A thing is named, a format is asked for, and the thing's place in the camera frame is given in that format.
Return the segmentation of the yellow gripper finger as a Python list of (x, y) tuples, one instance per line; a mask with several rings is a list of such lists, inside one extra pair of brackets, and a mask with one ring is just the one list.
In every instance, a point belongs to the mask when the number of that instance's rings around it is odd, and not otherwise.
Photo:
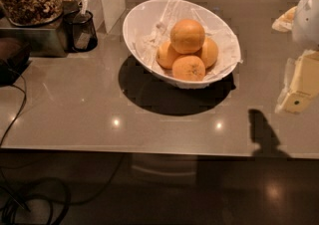
[(296, 6), (290, 8), (277, 18), (273, 24), (272, 29), (278, 32), (289, 32), (292, 30), (292, 23), (296, 11)]
[(284, 87), (277, 100), (277, 113), (302, 113), (319, 95), (319, 52), (305, 50), (297, 59), (289, 58)]

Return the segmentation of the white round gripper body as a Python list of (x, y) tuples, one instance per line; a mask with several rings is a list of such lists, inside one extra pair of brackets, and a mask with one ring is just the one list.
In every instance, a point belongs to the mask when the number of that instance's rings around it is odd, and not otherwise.
[(319, 0), (300, 0), (292, 23), (292, 39), (303, 48), (319, 48)]

